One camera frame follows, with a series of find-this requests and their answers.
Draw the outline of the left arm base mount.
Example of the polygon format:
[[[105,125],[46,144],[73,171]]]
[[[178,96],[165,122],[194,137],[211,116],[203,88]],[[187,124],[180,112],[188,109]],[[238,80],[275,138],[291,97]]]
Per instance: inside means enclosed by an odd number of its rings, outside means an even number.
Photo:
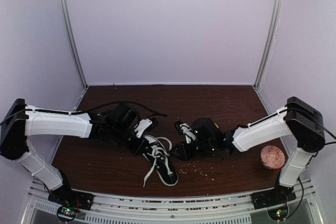
[[[49,192],[48,200],[58,203],[56,217],[63,223],[74,221],[83,210],[90,210],[94,195],[79,191],[71,191],[69,199],[61,199],[55,193]]]

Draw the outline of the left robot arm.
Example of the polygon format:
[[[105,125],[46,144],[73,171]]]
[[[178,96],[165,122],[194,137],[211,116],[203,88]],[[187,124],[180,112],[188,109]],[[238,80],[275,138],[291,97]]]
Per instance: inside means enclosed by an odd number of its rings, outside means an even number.
[[[72,136],[117,142],[138,154],[147,148],[144,132],[153,124],[154,120],[141,119],[138,111],[125,102],[105,112],[59,111],[28,105],[18,98],[1,121],[1,156],[17,162],[64,205],[71,205],[76,197],[67,176],[46,161],[36,143]]]

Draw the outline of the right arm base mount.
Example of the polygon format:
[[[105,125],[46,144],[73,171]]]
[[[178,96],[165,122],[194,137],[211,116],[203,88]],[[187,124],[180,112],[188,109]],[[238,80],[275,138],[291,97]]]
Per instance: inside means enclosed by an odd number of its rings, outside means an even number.
[[[295,200],[293,188],[275,186],[273,189],[251,194],[254,209],[266,209],[268,217],[274,221],[284,221],[289,215],[288,203]]]

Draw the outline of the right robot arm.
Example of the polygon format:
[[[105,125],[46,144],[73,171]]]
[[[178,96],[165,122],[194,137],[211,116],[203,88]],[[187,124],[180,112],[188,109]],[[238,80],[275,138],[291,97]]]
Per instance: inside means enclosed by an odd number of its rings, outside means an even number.
[[[290,97],[276,112],[227,132],[222,132],[210,118],[198,118],[192,124],[177,121],[174,127],[185,140],[176,144],[170,153],[181,161],[197,154],[231,157],[276,138],[293,136],[297,146],[280,171],[278,185],[269,192],[274,204],[289,196],[289,188],[294,186],[313,155],[325,146],[322,114],[297,97]]]

